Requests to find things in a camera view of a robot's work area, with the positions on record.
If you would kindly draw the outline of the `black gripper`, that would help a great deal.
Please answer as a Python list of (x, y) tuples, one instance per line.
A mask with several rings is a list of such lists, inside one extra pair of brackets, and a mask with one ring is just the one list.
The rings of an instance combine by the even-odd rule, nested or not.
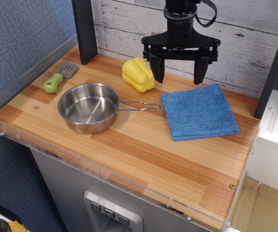
[(164, 59), (195, 60), (194, 84), (203, 82), (209, 63), (218, 60), (220, 40), (195, 31), (194, 17), (167, 18), (167, 31), (143, 37), (143, 57), (150, 62), (154, 79), (162, 83)]

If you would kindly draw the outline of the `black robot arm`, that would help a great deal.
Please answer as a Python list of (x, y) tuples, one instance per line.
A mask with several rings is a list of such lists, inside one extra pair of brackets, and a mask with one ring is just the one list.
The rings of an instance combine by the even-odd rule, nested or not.
[(143, 57), (150, 63), (157, 82), (162, 83), (165, 75), (165, 60), (192, 60), (194, 84), (203, 82), (208, 66), (218, 59), (221, 41), (199, 34), (193, 28), (198, 20), (199, 0), (167, 0), (164, 17), (167, 31), (142, 38)]

